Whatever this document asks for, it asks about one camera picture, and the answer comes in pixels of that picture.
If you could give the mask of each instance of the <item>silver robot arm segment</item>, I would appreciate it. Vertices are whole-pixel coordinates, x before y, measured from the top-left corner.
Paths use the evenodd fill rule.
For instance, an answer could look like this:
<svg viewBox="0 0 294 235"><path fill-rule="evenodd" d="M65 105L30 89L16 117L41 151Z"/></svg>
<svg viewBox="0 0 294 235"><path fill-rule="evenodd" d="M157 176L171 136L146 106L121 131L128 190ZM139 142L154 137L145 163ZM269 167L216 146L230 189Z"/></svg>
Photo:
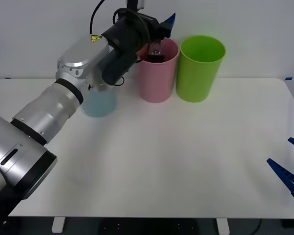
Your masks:
<svg viewBox="0 0 294 235"><path fill-rule="evenodd" d="M105 38L83 37L58 60L56 82L27 104L11 123L0 117L0 223L30 196L57 162L44 145L61 130L91 88L109 88L101 66L109 63Z"/></svg>
<svg viewBox="0 0 294 235"><path fill-rule="evenodd" d="M99 62L109 53L105 38L92 41L86 35L58 60L56 82L14 117L12 124L37 142L49 143L75 113L91 88L108 89L100 75Z"/></svg>

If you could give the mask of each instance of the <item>pink cup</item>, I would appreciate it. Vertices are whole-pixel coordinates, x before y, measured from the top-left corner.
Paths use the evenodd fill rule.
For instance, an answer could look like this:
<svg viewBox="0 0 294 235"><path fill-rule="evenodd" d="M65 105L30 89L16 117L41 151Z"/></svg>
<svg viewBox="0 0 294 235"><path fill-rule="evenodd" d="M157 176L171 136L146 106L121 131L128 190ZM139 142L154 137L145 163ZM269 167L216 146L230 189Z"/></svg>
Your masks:
<svg viewBox="0 0 294 235"><path fill-rule="evenodd" d="M168 38L162 41L165 62L138 63L136 77L138 79L140 96L150 103L161 103L172 94L175 67L180 50L177 44Z"/></svg>

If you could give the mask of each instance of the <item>light blue cup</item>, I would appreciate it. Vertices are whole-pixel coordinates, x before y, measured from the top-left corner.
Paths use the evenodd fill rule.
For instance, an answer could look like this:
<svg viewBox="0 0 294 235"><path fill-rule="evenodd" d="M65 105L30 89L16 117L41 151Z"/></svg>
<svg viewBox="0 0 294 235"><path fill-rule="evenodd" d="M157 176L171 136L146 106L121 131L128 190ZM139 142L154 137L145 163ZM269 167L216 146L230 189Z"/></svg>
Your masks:
<svg viewBox="0 0 294 235"><path fill-rule="evenodd" d="M82 109L87 116L101 118L113 112L116 104L117 96L114 89L104 92L91 89L88 98L82 104Z"/></svg>

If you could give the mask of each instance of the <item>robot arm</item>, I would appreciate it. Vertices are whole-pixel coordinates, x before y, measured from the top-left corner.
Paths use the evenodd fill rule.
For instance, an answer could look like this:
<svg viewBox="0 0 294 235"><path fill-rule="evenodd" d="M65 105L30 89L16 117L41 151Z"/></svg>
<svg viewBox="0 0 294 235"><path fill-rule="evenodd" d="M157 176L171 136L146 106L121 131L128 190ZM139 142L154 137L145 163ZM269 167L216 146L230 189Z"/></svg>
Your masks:
<svg viewBox="0 0 294 235"><path fill-rule="evenodd" d="M107 31L86 35L59 58L55 83L10 123L0 117L0 223L52 170L57 157L44 145L75 113L89 90L114 86L137 61L137 52L145 44L170 37L173 24L158 23L130 8L116 14L117 22Z"/></svg>

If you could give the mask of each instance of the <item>white wall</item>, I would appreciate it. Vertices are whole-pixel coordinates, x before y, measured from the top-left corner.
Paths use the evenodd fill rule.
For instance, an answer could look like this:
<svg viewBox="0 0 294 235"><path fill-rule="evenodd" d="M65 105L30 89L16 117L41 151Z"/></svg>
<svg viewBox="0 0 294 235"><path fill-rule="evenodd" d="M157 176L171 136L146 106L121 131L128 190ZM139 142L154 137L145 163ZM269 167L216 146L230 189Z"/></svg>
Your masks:
<svg viewBox="0 0 294 235"><path fill-rule="evenodd" d="M99 0L0 0L0 77L54 77L57 58L88 33ZM106 0L94 33L125 0ZM220 76L294 77L294 0L146 0L160 21L177 13L172 37L209 34L227 48Z"/></svg>

